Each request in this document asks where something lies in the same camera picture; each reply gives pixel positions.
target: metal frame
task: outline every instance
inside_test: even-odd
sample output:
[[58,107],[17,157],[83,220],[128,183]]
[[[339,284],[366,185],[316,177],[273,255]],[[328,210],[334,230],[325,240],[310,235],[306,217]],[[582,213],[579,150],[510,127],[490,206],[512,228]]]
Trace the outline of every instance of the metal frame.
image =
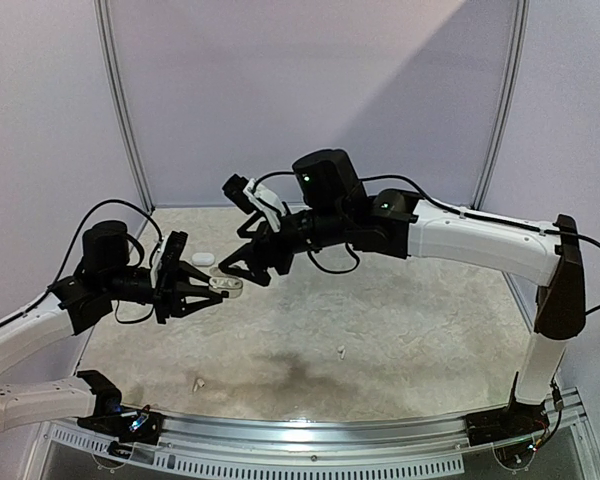
[[122,87],[122,79],[120,78],[120,69],[118,67],[118,57],[115,48],[115,40],[113,37],[113,29],[111,24],[111,11],[107,0],[95,0],[96,19],[98,21],[98,30],[100,32],[100,43],[102,44],[102,53],[111,88],[111,97],[113,105],[118,117],[118,125],[120,126],[120,135],[124,143],[124,148],[127,152],[129,167],[135,181],[138,195],[142,206],[148,212],[152,212],[155,203],[151,197],[149,182],[147,175],[140,159],[138,146],[133,134],[131,125],[131,117],[127,107],[127,101]]
[[[590,448],[594,439],[578,392],[566,391],[564,401],[561,429],[571,428],[578,452],[586,453],[585,461],[581,461],[585,478],[600,479],[599,460],[596,460],[595,450]],[[551,408],[548,413],[552,422],[555,421],[557,414]],[[463,417],[464,414],[449,414],[382,422],[307,423],[170,414],[160,443],[156,447],[136,444],[128,463],[216,480],[241,478],[242,472],[247,473],[244,478],[250,476],[252,480],[363,480],[366,472],[370,474],[369,479],[378,480],[437,478],[460,473],[464,468],[463,454],[493,448],[492,445],[469,446]],[[116,460],[105,451],[111,440],[80,429],[75,421],[43,424],[24,478],[41,478],[51,442]],[[228,468],[234,470],[229,474]]]
[[518,75],[522,57],[522,46],[524,43],[524,32],[527,26],[528,13],[529,0],[518,0],[511,28],[508,62],[505,67],[502,89],[500,91],[500,102],[498,104],[496,123],[491,132],[487,158],[482,173],[480,174],[480,178],[478,179],[478,184],[476,185],[476,190],[473,194],[471,203],[472,208],[476,210],[480,210],[484,205],[489,184],[491,183],[491,177],[493,176],[493,171],[495,169],[498,152],[500,151],[500,146],[502,144],[502,138],[504,137],[504,130],[507,124],[509,111],[511,110],[516,77]]

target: black joint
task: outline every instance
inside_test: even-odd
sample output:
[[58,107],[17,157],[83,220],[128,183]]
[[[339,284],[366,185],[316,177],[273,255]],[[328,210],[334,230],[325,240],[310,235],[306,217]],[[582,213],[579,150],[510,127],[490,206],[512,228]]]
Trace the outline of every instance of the black joint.
[[113,311],[109,294],[94,291],[73,276],[54,283],[49,291],[58,297],[60,308],[69,314],[74,335],[93,327]]
[[509,404],[506,407],[465,416],[467,436],[471,446],[530,435],[543,430],[543,425],[549,425],[544,402],[538,405],[527,405],[516,400],[517,380],[518,374],[514,379]]
[[559,215],[554,224],[560,232],[561,245],[558,266],[546,287],[539,287],[538,311],[534,331],[552,340],[568,340],[578,335],[585,326],[586,298],[584,267],[576,222],[567,215]]
[[222,186],[225,197],[231,200],[240,210],[247,215],[256,211],[256,207],[249,201],[244,194],[249,181],[240,175],[233,174],[229,180]]
[[122,393],[107,377],[96,370],[84,370],[76,376],[89,384],[91,393],[96,397],[93,416],[108,415],[120,410]]

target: beige carpet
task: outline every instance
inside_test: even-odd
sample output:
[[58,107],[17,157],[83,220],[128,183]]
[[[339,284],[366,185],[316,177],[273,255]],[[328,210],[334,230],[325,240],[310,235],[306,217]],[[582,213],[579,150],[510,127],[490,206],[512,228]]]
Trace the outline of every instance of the beige carpet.
[[[165,233],[189,234],[186,260],[196,251],[221,259],[243,242],[236,208],[154,218]],[[154,240],[147,227],[148,251]],[[351,263],[341,247],[319,259]],[[80,369],[104,373],[127,404],[233,418],[380,420],[506,402],[528,333],[500,272],[365,254],[354,273],[334,276],[298,255],[289,275],[273,276],[268,288],[248,284],[242,297],[166,326],[107,317]],[[146,311],[124,305],[120,317]]]

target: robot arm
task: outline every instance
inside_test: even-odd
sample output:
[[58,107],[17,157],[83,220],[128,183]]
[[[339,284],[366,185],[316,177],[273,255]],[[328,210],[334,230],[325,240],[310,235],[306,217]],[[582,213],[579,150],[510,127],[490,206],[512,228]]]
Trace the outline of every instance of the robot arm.
[[550,382],[569,339],[585,324],[584,270],[571,217],[549,223],[489,215],[441,204],[421,190],[369,196],[363,182],[379,178],[359,179],[342,150],[307,155],[294,163],[293,173],[309,208],[279,215],[275,228],[263,221],[249,230],[263,217],[260,206],[250,208],[243,195],[254,183],[237,175],[227,182],[225,194],[245,213],[255,213],[238,230],[249,242],[219,264],[223,272],[266,286],[268,269],[289,273],[295,254],[347,244],[362,252],[445,258],[525,277],[538,285],[538,311],[509,405],[467,415],[467,433],[472,444],[481,444],[548,424]]
[[[162,242],[150,269],[128,265],[128,240],[123,222],[96,224],[83,235],[84,255],[74,275],[0,320],[0,374],[47,345],[88,330],[113,311],[115,300],[152,305],[158,323],[166,323],[167,318],[187,316],[242,291],[241,280],[212,278],[180,260],[184,232],[172,232]],[[188,302],[191,298],[201,300]],[[120,402],[120,391],[96,371],[42,384],[0,385],[0,432],[79,417],[79,425],[121,442],[157,442],[162,415]]]

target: black cable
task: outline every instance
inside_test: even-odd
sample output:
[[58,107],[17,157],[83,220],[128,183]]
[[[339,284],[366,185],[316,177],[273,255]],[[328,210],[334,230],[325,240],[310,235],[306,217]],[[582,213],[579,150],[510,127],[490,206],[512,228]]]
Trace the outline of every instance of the black cable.
[[407,182],[409,185],[411,185],[416,190],[416,192],[418,192],[420,195],[422,195],[422,197],[430,204],[432,204],[442,210],[447,210],[448,212],[454,213],[456,215],[461,215],[460,210],[458,210],[455,207],[452,207],[451,205],[445,205],[444,203],[441,203],[441,202],[435,200],[434,198],[431,198],[429,196],[429,194],[427,192],[425,192],[424,189],[422,189],[422,187],[420,187],[420,185],[418,185],[414,180],[411,180],[409,177],[405,177],[404,175],[393,175],[393,174],[376,175],[373,177],[366,177],[366,178],[360,179],[361,182],[373,182],[376,180],[401,180],[403,182]]
[[[402,180],[404,182],[407,182],[409,185],[411,185],[420,195],[422,195],[422,197],[429,203],[431,203],[432,205],[442,209],[442,210],[446,210],[450,213],[453,213],[455,215],[462,215],[463,213],[454,208],[451,207],[449,205],[445,205],[441,202],[438,202],[437,200],[431,198],[429,196],[429,194],[427,192],[424,191],[424,189],[422,189],[422,187],[420,187],[420,185],[418,185],[415,181],[411,180],[408,177],[402,176],[402,175],[378,175],[375,177],[367,177],[367,178],[361,178],[360,180],[362,182],[371,182],[374,180]],[[488,216],[484,216],[484,215],[478,215],[475,214],[473,212],[464,212],[464,216],[466,218],[470,218],[473,220],[480,220],[483,222],[489,222],[489,223],[496,223],[499,225],[506,225],[508,227],[515,227],[515,228],[520,228],[522,230],[526,230],[526,231],[530,231],[530,232],[535,232],[535,233],[540,233],[542,230],[539,227],[536,227],[535,225],[530,225],[527,223],[520,223],[520,222],[516,222],[513,220],[508,220],[508,219],[503,219],[503,218],[495,218],[495,217],[488,217]],[[548,234],[548,235],[565,235],[568,237],[574,237],[577,238],[579,240],[582,240],[583,242],[587,242],[597,248],[600,249],[600,242],[598,240],[596,240],[595,238],[591,238],[587,235],[583,235],[581,233],[570,233],[570,232],[561,232],[560,230],[545,230],[544,233]],[[591,315],[592,313],[597,312],[598,310],[600,310],[600,304],[596,305],[595,307],[590,308],[589,310],[587,310],[585,312],[586,315]]]
[[313,263],[316,266],[316,268],[321,272],[328,273],[330,275],[344,275],[345,273],[353,272],[360,265],[360,257],[356,254],[356,252],[353,251],[351,246],[348,243],[345,243],[344,248],[347,250],[349,256],[353,258],[356,262],[356,264],[353,267],[348,268],[346,270],[329,270],[328,268],[323,267],[318,263],[318,260],[316,260],[311,250],[307,252],[307,256],[309,257],[309,260],[311,260],[311,263]]
[[120,308],[120,300],[117,300],[116,302],[117,302],[116,309],[113,312],[113,317],[116,319],[116,322],[118,322],[120,325],[137,325],[138,323],[142,323],[146,320],[149,320],[149,318],[151,318],[151,315],[153,315],[154,307],[151,307],[151,311],[149,313],[147,313],[144,317],[136,318],[135,320],[120,320],[118,318],[118,309]]
[[[147,219],[147,221],[153,226],[153,228],[158,233],[158,237],[159,237],[160,241],[162,241],[162,231],[160,230],[160,227],[155,222],[155,220],[153,218],[151,218],[151,215],[149,215],[147,212],[145,212],[144,210],[142,210],[139,207],[135,206],[133,203],[127,202],[126,200],[121,200],[119,198],[110,198],[108,200],[103,200],[102,202],[100,202],[100,203],[96,204],[95,206],[93,206],[87,212],[87,214],[82,218],[82,220],[80,221],[80,224],[78,225],[78,228],[76,229],[75,233],[73,234],[73,238],[71,239],[71,242],[69,243],[69,248],[67,249],[67,252],[65,253],[64,258],[62,259],[62,263],[60,264],[60,268],[58,269],[58,273],[56,273],[56,276],[54,277],[53,281],[51,282],[51,285],[55,284],[58,280],[60,280],[60,276],[62,275],[62,272],[64,271],[64,268],[67,265],[67,262],[69,261],[69,256],[71,255],[71,251],[73,250],[73,246],[75,245],[76,240],[78,239],[78,235],[80,235],[80,231],[82,230],[82,227],[84,227],[84,224],[87,222],[87,220],[89,219],[89,217],[91,215],[93,215],[93,213],[96,210],[98,210],[99,208],[102,208],[103,206],[109,205],[109,204],[112,204],[112,203],[119,204],[119,205],[124,205],[124,206],[126,206],[126,207],[128,207],[128,208],[130,208],[132,210],[135,210],[140,215],[142,215],[143,217],[145,217]],[[40,305],[44,301],[44,299],[49,296],[50,293],[51,293],[51,291],[49,290],[49,287],[47,287],[47,289],[44,291],[44,293],[37,300],[35,300],[31,305],[29,305],[28,307],[26,307],[24,310],[21,310],[21,311],[19,311],[17,313],[14,313],[9,318],[7,318],[7,319],[3,320],[2,322],[0,322],[0,328],[4,327],[5,325],[10,324],[14,320],[17,320],[18,318],[21,318],[23,315],[29,313],[31,310],[33,310],[38,305]]]
[[[581,233],[570,233],[570,232],[559,232],[559,231],[555,231],[555,233],[560,234],[560,235],[566,235],[568,237],[575,237],[578,240],[582,240],[583,242],[587,242],[597,248],[600,249],[600,242],[598,240],[596,240],[595,238],[591,238],[587,235],[582,235]],[[600,310],[600,304],[596,305],[595,307],[590,308],[589,310],[586,311],[586,315],[591,315],[592,313],[597,312],[598,310]]]
[[549,440],[551,440],[553,438],[553,436],[556,434],[556,432],[560,428],[560,422],[562,422],[562,410],[560,410],[558,412],[558,419],[556,420],[556,426],[553,428],[553,430],[551,430],[551,433],[549,434],[549,436],[547,438],[545,438],[544,440],[541,440],[540,444],[538,446],[536,446],[536,451],[538,451],[542,447],[544,447],[549,442]]
[[256,188],[258,188],[258,185],[260,185],[262,182],[264,182],[267,178],[280,177],[282,175],[295,175],[295,173],[294,172],[288,172],[288,171],[269,172],[266,175],[261,176],[259,179],[257,179],[254,182],[252,190],[255,192]]
[[[377,175],[375,177],[366,177],[366,178],[360,179],[360,181],[362,181],[362,182],[371,182],[374,180],[402,180],[403,182],[406,182],[409,185],[411,185],[431,205],[438,207],[441,210],[446,210],[449,213],[453,213],[454,215],[463,215],[463,212],[461,212],[457,208],[455,208],[451,205],[446,205],[446,204],[439,202],[438,200],[432,198],[427,192],[424,191],[424,189],[420,185],[418,185],[414,180],[410,179],[409,177],[405,177],[403,175],[390,174],[390,175]],[[485,217],[483,215],[477,215],[473,212],[464,212],[464,216],[466,218],[471,218],[473,220],[482,220],[485,222],[506,225],[508,227],[521,228],[523,230],[527,230],[530,232],[536,232],[536,233],[540,232],[540,228],[538,228],[534,225],[520,223],[520,222],[516,222],[516,221],[504,219],[504,218]]]
[[[259,179],[257,179],[253,183],[253,187],[252,187],[251,191],[255,193],[256,189],[258,188],[258,185],[260,185],[266,179],[271,178],[271,177],[279,177],[282,175],[295,175],[295,173],[286,172],[286,171],[277,171],[277,172],[267,173],[266,175],[261,176]],[[274,207],[273,205],[271,205],[269,202],[267,202],[266,200],[263,200],[261,198],[258,198],[258,201],[261,204],[263,204],[265,207],[267,207],[269,210],[273,211],[277,215],[278,218],[282,217],[282,212],[280,210],[278,210],[276,207]]]

